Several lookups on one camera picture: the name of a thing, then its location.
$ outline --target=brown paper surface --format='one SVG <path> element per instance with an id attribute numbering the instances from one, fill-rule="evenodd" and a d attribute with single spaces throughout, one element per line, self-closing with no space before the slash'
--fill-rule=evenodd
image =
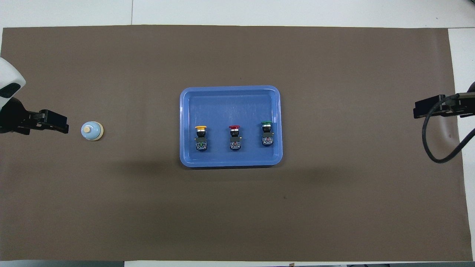
<path id="1" fill-rule="evenodd" d="M 454 93 L 446 29 L 10 28 L 1 56 L 70 125 L 0 136 L 1 260 L 472 260 L 461 155 L 412 117 Z M 283 160 L 184 167 L 180 92 L 239 85 L 279 89 Z"/>

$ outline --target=plastic tray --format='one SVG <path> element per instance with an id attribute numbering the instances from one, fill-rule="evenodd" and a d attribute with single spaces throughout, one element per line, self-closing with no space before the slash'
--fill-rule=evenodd
<path id="1" fill-rule="evenodd" d="M 274 143 L 264 146 L 262 121 Z M 240 125 L 241 149 L 229 148 L 228 126 Z M 206 125 L 207 150 L 196 150 L 197 125 Z M 180 95 L 180 160 L 188 167 L 269 166 L 282 159 L 280 93 L 273 86 L 190 87 Z"/>

